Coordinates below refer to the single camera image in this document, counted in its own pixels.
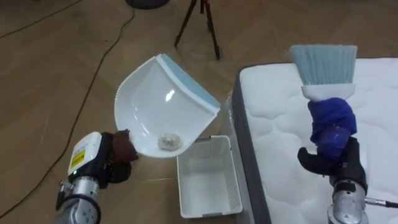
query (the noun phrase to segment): black cable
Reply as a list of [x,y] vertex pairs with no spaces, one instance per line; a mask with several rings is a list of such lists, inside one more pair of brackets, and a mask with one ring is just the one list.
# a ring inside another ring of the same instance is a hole
[[398,208],[398,203],[386,201],[387,208]]
[[89,94],[90,94],[91,88],[93,87],[94,81],[96,80],[96,77],[97,77],[98,72],[99,72],[99,70],[100,70],[100,68],[101,68],[101,65],[102,65],[102,63],[104,62],[104,59],[105,59],[105,57],[107,56],[107,54],[109,54],[109,52],[113,49],[113,47],[119,42],[119,40],[120,40],[120,38],[121,38],[121,36],[122,36],[122,32],[123,32],[124,28],[134,19],[134,16],[135,16],[135,11],[132,12],[131,18],[130,18],[128,21],[126,21],[126,22],[122,25],[122,28],[120,29],[118,38],[117,38],[116,41],[113,43],[113,45],[103,54],[101,60],[99,61],[99,64],[98,64],[97,69],[96,69],[96,71],[95,71],[95,73],[94,73],[94,75],[93,75],[93,78],[91,79],[91,83],[90,83],[90,85],[89,85],[89,87],[88,87],[88,89],[87,89],[87,92],[86,92],[86,95],[85,95],[85,97],[84,97],[84,99],[83,99],[83,102],[81,103],[79,112],[77,113],[75,122],[73,123],[72,128],[71,128],[71,130],[70,130],[70,132],[69,132],[69,137],[68,137],[67,145],[66,145],[65,148],[63,149],[62,153],[61,153],[60,156],[57,158],[57,160],[55,160],[55,162],[50,166],[50,168],[49,168],[49,169],[47,170],[47,172],[44,174],[44,176],[43,176],[42,179],[39,181],[39,183],[38,183],[38,184],[37,184],[37,185],[36,185],[36,186],[35,186],[35,187],[22,199],[22,200],[20,200],[18,203],[16,203],[14,206],[12,206],[9,210],[7,210],[6,212],[4,212],[4,213],[0,216],[0,219],[2,219],[3,217],[5,217],[6,215],[8,215],[10,212],[12,212],[12,211],[13,211],[15,208],[17,208],[18,206],[22,205],[22,204],[25,202],[25,200],[28,199],[28,198],[40,187],[40,185],[43,183],[44,179],[48,176],[48,174],[50,173],[50,171],[55,167],[55,165],[57,165],[57,163],[58,163],[58,162],[62,159],[62,157],[65,155],[65,153],[66,153],[66,151],[67,151],[67,149],[68,149],[70,140],[71,140],[71,138],[72,138],[72,134],[73,134],[73,132],[74,132],[74,130],[75,130],[77,121],[79,120],[79,117],[80,117],[80,115],[81,115],[81,112],[83,111],[84,105],[85,105],[86,100],[87,100],[87,98],[88,98],[88,96],[89,96]]
[[80,2],[82,2],[82,0],[78,0],[78,1],[76,1],[76,2],[74,2],[74,3],[72,3],[72,4],[69,4],[69,5],[63,7],[63,8],[60,9],[60,10],[57,10],[57,11],[55,11],[55,12],[49,14],[49,15],[46,15],[45,17],[43,17],[43,18],[41,18],[41,19],[39,19],[39,20],[37,20],[37,21],[34,21],[34,22],[31,23],[31,24],[28,24],[28,25],[26,25],[26,26],[24,26],[24,27],[21,27],[21,28],[17,29],[17,30],[11,31],[11,32],[9,32],[9,33],[7,33],[7,34],[1,35],[1,36],[0,36],[0,39],[2,39],[2,38],[4,38],[4,37],[7,37],[7,36],[9,36],[9,35],[11,35],[11,34],[15,34],[16,32],[22,31],[22,30],[24,30],[24,29],[26,29],[26,28],[29,28],[29,27],[31,27],[31,26],[33,26],[33,25],[35,25],[35,24],[37,24],[37,23],[39,23],[39,22],[41,22],[41,21],[43,21],[43,20],[49,18],[49,17],[52,17],[52,16],[58,14],[59,12],[62,12],[62,11],[64,11],[64,10],[66,10],[66,9],[68,9],[68,8],[70,8],[70,7],[72,7],[72,6],[76,5],[76,4],[78,4],[78,3],[80,3]]

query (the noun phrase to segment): plastic basket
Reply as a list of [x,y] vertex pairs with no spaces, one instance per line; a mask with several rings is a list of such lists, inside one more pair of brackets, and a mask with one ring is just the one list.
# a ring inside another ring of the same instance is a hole
[[183,218],[242,212],[242,201],[227,136],[198,139],[177,157]]

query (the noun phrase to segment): blue cloth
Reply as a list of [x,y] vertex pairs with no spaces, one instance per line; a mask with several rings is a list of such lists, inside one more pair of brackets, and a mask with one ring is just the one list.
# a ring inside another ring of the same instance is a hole
[[351,135],[356,133],[356,120],[349,104],[341,98],[308,103],[313,122],[311,141],[317,153],[339,162]]

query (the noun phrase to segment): white dustpan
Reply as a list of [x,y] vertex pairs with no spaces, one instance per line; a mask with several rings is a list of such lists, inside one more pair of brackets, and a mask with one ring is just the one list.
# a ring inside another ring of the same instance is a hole
[[[220,104],[166,54],[152,57],[119,86],[114,105],[118,130],[129,129],[139,154],[167,158],[186,151],[216,118]],[[182,140],[174,151],[161,149],[161,135]]]

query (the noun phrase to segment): mattress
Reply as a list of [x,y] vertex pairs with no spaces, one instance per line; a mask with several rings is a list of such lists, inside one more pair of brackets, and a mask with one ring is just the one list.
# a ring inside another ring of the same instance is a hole
[[[368,197],[396,202],[398,59],[357,59],[354,82],[356,92],[347,101],[357,119]],[[307,172],[297,160],[302,146],[315,153],[301,86],[291,63],[247,67],[237,77],[231,115],[246,179],[239,187],[249,196],[250,208],[244,211],[250,223],[328,223],[333,188],[327,177]],[[371,224],[398,223],[395,209],[368,205],[366,213]]]

